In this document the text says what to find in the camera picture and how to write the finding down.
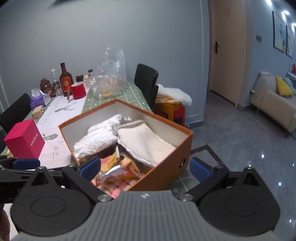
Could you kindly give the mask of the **person's right hand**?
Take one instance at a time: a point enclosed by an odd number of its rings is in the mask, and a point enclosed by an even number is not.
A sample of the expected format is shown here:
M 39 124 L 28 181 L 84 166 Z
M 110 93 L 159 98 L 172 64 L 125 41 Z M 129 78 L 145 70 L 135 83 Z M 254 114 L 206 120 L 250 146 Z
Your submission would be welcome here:
M 4 241 L 10 240 L 10 222 L 5 210 L 1 211 L 0 236 L 1 236 L 1 240 L 4 240 Z

